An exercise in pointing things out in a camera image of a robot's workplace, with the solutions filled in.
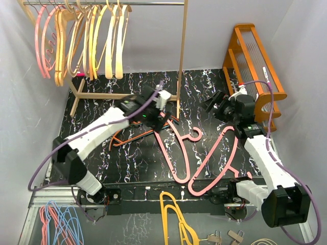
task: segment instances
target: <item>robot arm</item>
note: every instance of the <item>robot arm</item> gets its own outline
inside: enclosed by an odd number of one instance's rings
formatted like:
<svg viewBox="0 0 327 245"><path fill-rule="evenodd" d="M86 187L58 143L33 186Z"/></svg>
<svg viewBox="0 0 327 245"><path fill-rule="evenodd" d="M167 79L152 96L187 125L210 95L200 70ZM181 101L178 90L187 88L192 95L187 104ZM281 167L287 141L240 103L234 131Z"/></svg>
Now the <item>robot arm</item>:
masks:
<svg viewBox="0 0 327 245"><path fill-rule="evenodd" d="M80 132L65 139L57 137L53 141L53 148L56 148L64 141L72 139L84 132L88 132L86 135L69 142L52 158L54 168L67 179L69 185L79 186L91 196L90 198L93 199L95 203L99 203L104 199L105 188L102 183L87 170L83 161L104 140L108 139L116 131L127 128L132 121L141 121L146 126L152 127L155 131L159 132L170 116L170 113L166 113L165 118L159 119L160 112L164 109L167 101L171 97L171 94L167 91L160 91L158 96L144 111L132 118L129 116L139 109L153 93L154 90L152 88L145 87L141 94L129 95L119 100L100 118Z"/></svg>
<svg viewBox="0 0 327 245"><path fill-rule="evenodd" d="M276 164L281 161L272 147L267 151L266 144L270 144L270 139L254 120L255 101L247 95L245 87L240 86L232 96L218 91L201 103L201 107L206 112L213 110L215 118L233 124L237 138L255 160L267 184L265 189L248 177L231 179L227 190L230 198L243 198L254 204L270 227L305 222L311 202L309 195Z"/></svg>

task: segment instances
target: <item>wooden clothes rack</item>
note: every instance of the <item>wooden clothes rack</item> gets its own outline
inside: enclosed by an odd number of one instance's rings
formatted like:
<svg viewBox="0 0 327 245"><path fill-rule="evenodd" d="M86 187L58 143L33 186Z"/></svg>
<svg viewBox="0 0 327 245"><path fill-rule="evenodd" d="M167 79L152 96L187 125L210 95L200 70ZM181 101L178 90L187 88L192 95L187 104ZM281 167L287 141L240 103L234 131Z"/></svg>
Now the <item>wooden clothes rack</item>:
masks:
<svg viewBox="0 0 327 245"><path fill-rule="evenodd" d="M32 13L31 9L29 6L46 6L46 5L65 5L65 2L61 1L56 1L56 2L32 2L32 1L27 1L27 0L17 0L23 11L25 12L26 16L30 19L32 24L35 26L36 24L36 17ZM180 111L180 89L181 89L181 80L182 80L182 68L183 68L183 58L184 58L184 45L185 45L185 31L186 31L186 20L187 20L187 15L188 15L188 3L189 0L184 0L184 2L177 3L177 2L120 2L121 5L140 5L140 6L184 6L184 11L183 11L183 27L182 27L182 39L181 39L181 50L180 50L180 62L179 62L179 72L178 72L178 81L177 81L177 94L172 95L170 98L170 101L176 101L177 102L177 118L179 118L179 111ZM81 5L106 5L106 2L81 2ZM123 94L123 93L92 93L92 92L82 92L83 87L85 84L85 80L82 79L80 86L78 89L74 86L72 83L72 80L68 77L65 78L65 82L68 83L72 93L75 96L75 101L71 110L70 115L74 116L76 112L76 108L78 105L78 102L80 99L100 99L100 100L119 100L122 99L123 97L129 95L129 94Z"/></svg>

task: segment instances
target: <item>metal rod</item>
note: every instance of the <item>metal rod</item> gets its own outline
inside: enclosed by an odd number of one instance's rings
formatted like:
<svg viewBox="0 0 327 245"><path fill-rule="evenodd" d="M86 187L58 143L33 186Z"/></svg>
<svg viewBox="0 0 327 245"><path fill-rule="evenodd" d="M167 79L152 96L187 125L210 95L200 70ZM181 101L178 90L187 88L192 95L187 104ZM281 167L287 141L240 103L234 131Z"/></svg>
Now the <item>metal rod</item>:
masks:
<svg viewBox="0 0 327 245"><path fill-rule="evenodd" d="M65 2L58 2L56 1L54 2L32 2L32 1L25 1L24 5L65 5ZM81 5L106 5L106 2L81 2ZM184 3L175 3L175 2L120 2L121 5L159 5L159 6L183 6Z"/></svg>

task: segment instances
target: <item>pink wire hanger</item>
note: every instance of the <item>pink wire hanger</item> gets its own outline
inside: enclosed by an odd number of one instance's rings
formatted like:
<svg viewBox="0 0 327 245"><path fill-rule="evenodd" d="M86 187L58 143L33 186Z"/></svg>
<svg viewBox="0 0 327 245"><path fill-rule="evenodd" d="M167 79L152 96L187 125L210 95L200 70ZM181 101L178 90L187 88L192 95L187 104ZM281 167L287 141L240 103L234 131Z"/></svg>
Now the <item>pink wire hanger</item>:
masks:
<svg viewBox="0 0 327 245"><path fill-rule="evenodd" d="M189 192L192 195L195 196L200 196L205 194L208 190L210 190L211 188L213 188L220 180L221 178L225 175L225 173L227 172L227 170L230 170L234 173L235 178L237 178L239 176L239 171L236 170L235 168L233 168L231 165L231 162L234 159L235 156L235 152L237 149L237 143L238 143L238 139L235 137L234 140L234 145L233 145L233 149L231 151L231 155L229 157L229 160L227 162L227 164L225 165L224 169L220 172L220 174L215 178L215 180L213 180L210 184L208 184L204 189L202 189L201 191L195 191L192 188L192 185L194 183L194 181L196 180L196 178L199 176L199 174L201 173L201 171L203 170L203 168L205 167L205 165L207 164L207 162L209 161L211 155L213 154L213 152L215 151L215 149L217 148L217 146L219 145L220 141L222 140L224 134L228 131L228 130L233 130L234 128L232 126L228 126L226 128L224 128L223 132L221 132L221 134L219 135L216 143L214 144L214 146L211 148L209 154L205 157L205 160L202 162L202 164L200 165L200 167L198 168L198 170L195 172L195 174L193 175L193 177L191 178L191 180L188 183L188 189ZM247 172L248 177L252 178L252 175L250 172Z"/></svg>
<svg viewBox="0 0 327 245"><path fill-rule="evenodd" d="M191 176L191 171L190 171L190 163L189 163L189 158L188 158L188 153L186 152L186 148L185 148L185 145L184 145L184 142L183 140L185 139L188 139L192 142L197 142L201 139L202 137L202 132L199 128L196 128L196 127L193 127L193 130L195 132L198 133L198 137L194 138L192 135L190 134L186 134L184 136L180 136L180 134L178 133L177 129L175 128L174 124L167 120L167 123L169 124L169 126L172 128L172 130L174 131L175 135L176 135L176 138L180 144L180 147L182 149L182 152L183 152L183 155L184 155L184 160L185 160L185 166L186 166L186 177L185 179L181 180L180 178L177 177L177 174L176 174L176 170L174 169L174 166L172 165L170 159L169 159L169 156L168 156L168 153L167 153L167 150L162 142L162 139L160 138L159 134L154 132L154 135L160 145L160 148L162 150L162 153L167 161L167 164L168 164L168 167L173 175L173 178L174 180L177 182L177 183L180 183L180 184L184 184L186 183L187 181L189 181L190 179L190 176Z"/></svg>

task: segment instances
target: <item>white backdrop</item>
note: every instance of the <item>white backdrop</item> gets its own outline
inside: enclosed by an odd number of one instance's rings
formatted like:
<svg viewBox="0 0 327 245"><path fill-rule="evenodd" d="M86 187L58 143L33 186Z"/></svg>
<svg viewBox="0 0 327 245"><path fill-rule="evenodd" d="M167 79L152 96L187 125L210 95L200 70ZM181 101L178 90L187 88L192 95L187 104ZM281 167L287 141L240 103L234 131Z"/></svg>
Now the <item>white backdrop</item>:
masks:
<svg viewBox="0 0 327 245"><path fill-rule="evenodd" d="M31 193L27 184L58 136L68 88L43 79L34 28L17 1L0 4L0 243L17 244ZM35 184L44 178L44 171Z"/></svg>
<svg viewBox="0 0 327 245"><path fill-rule="evenodd" d="M238 23L254 23L263 44L268 44L291 2L189 0L183 69L222 68L232 29ZM124 72L178 70L183 6L132 6L132 10L123 52ZM100 27L104 34L98 39L99 50L105 44L110 17L107 11Z"/></svg>
<svg viewBox="0 0 327 245"><path fill-rule="evenodd" d="M294 1L275 33L268 52L288 97L279 102L282 116L273 133L285 166L300 176L317 199L322 239L327 239L326 57L327 2ZM316 217L310 226L316 234Z"/></svg>

